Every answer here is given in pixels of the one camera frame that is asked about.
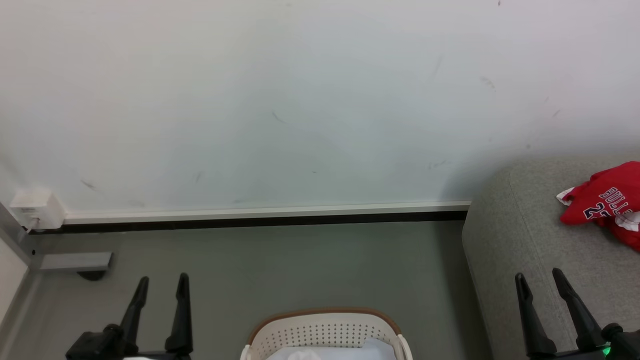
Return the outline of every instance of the gray sofa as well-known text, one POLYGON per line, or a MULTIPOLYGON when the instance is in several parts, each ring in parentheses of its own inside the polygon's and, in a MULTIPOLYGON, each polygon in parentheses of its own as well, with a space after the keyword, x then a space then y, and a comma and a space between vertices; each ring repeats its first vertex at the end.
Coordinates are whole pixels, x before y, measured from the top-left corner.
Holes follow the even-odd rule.
POLYGON ((595 224, 567 226, 555 196, 640 152, 523 161, 500 171, 476 197, 463 231, 494 360, 526 359, 515 274, 522 272, 558 351, 577 348, 575 330, 551 270, 562 269, 601 327, 640 328, 640 253, 595 224))

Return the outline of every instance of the white cloth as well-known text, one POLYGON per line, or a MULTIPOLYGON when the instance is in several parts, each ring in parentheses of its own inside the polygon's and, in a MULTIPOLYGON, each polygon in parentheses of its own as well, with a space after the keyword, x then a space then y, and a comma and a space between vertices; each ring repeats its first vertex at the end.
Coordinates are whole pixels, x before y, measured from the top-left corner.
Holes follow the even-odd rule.
POLYGON ((564 197, 569 195, 569 193, 575 189, 575 186, 573 188, 569 188, 559 194, 556 195, 556 199, 558 199, 559 202, 562 202, 563 205, 571 205, 571 200, 565 200, 564 197))
POLYGON ((616 216, 616 225, 627 230, 638 232, 638 224, 640 224, 640 213, 638 212, 616 216))
POLYGON ((267 360, 396 360, 396 356, 391 345, 369 338, 362 348, 284 347, 267 360))

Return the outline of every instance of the baseboard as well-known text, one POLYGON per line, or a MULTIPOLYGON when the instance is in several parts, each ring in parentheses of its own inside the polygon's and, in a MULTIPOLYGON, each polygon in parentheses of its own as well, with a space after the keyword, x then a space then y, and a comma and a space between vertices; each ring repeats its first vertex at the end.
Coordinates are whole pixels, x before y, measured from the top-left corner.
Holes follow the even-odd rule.
POLYGON ((470 201, 440 201, 400 202, 395 204, 300 206, 295 208, 150 211, 134 213, 69 213, 65 218, 65 225, 466 211, 470 204, 470 201))
POLYGON ((162 229, 196 229, 356 222, 463 220, 469 201, 404 202, 298 208, 152 211, 139 213, 68 214, 52 233, 102 233, 162 229))

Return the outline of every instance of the gray floor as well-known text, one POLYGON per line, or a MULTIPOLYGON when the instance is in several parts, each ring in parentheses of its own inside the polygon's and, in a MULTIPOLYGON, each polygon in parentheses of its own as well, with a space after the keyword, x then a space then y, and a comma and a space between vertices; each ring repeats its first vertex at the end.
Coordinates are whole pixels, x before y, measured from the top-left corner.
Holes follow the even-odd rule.
POLYGON ((8 358, 63 359, 82 332, 120 321, 145 275, 138 345, 161 350, 178 276, 187 272, 193 359, 239 359, 263 318, 323 306, 387 313, 415 359, 489 359, 461 228, 404 222, 43 236, 51 252, 112 250, 113 269, 99 282, 42 275, 8 358))

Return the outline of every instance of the basket rim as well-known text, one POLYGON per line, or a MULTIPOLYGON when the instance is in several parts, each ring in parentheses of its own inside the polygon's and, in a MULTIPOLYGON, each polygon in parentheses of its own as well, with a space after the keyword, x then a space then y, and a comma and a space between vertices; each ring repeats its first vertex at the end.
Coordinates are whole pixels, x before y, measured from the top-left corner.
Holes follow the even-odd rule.
POLYGON ((375 310, 375 309, 371 309, 369 307, 315 307, 312 309, 302 309, 302 310, 297 310, 297 311, 291 311, 288 313, 282 313, 282 314, 277 314, 277 315, 273 315, 270 316, 268 318, 266 318, 265 320, 263 320, 258 326, 256 326, 256 328, 252 331, 251 336, 249 336, 249 341, 247 344, 249 345, 253 345, 253 340, 255 339, 256 335, 258 335, 258 332, 260 332, 260 330, 262 330, 263 327, 267 326, 267 324, 277 321, 277 320, 282 320, 282 319, 286 319, 286 318, 293 318, 295 316, 304 316, 304 315, 315 315, 315 314, 346 314, 346 313, 352 313, 352 314, 367 314, 367 315, 373 315, 373 316, 377 316, 378 318, 381 318, 382 320, 384 320, 390 327, 391 329, 393 329, 393 331, 396 333, 396 335, 400 335, 402 334, 402 331, 400 331, 400 327, 396 324, 395 321, 393 321, 391 319, 391 317, 389 317, 387 314, 375 310))

